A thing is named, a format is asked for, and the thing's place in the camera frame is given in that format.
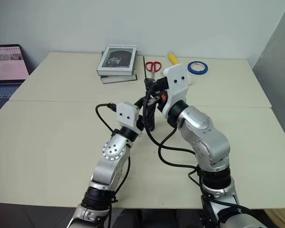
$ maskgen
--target laptop screen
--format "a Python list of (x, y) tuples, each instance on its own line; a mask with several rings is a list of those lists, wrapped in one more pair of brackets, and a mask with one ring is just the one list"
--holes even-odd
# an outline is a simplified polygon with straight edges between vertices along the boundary
[(0, 81), (25, 80), (28, 76), (20, 46), (0, 46)]

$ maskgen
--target laptop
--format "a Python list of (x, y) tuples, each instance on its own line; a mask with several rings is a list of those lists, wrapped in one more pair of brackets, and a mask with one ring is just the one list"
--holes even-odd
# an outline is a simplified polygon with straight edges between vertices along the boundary
[(28, 76), (20, 45), (0, 45), (0, 109)]

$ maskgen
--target red scissors handle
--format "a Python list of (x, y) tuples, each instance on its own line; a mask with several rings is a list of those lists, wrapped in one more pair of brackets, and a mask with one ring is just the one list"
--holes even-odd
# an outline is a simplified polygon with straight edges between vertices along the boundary
[(158, 72), (161, 69), (162, 64), (158, 61), (154, 61), (154, 62), (146, 62), (144, 66), (149, 72)]

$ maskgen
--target book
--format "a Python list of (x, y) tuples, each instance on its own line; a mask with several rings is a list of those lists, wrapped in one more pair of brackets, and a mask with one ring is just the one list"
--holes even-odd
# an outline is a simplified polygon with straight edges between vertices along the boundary
[(103, 84), (136, 81), (137, 75), (132, 76), (100, 76), (100, 80)]
[(107, 45), (97, 67), (99, 76), (133, 76), (136, 45)]

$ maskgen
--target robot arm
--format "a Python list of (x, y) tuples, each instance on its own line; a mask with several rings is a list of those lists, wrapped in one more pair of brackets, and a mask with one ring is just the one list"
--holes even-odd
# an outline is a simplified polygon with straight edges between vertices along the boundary
[[(178, 127), (182, 137), (195, 151), (206, 226), (265, 228), (254, 217), (245, 214), (245, 208), (239, 205), (230, 175), (230, 144), (227, 138), (213, 126), (210, 117), (185, 102), (188, 90), (185, 66), (177, 64), (166, 68), (163, 75), (167, 81), (165, 87), (168, 89), (165, 91), (168, 98), (159, 102), (159, 110), (171, 126)], [(161, 87), (156, 81), (154, 84), (153, 90)]]
[(117, 185), (130, 148), (142, 134), (139, 108), (130, 103), (116, 105), (117, 120), (121, 129), (102, 147), (102, 156), (93, 171), (89, 187), (82, 202), (77, 206), (67, 228), (103, 227), (110, 205), (115, 202)]
[[(158, 104), (167, 122), (177, 126), (182, 137), (193, 147), (199, 164), (200, 188), (207, 227), (265, 228), (238, 205), (235, 184), (230, 176), (227, 138), (212, 124), (212, 120), (193, 106), (186, 104), (188, 81), (183, 64), (164, 70), (164, 78), (145, 82), (148, 106)], [(103, 227), (109, 207), (115, 201), (115, 191), (130, 148), (141, 135), (139, 108), (130, 103), (116, 107), (118, 132), (103, 146), (102, 157), (94, 169), (85, 197), (76, 208), (68, 225), (72, 227)]]

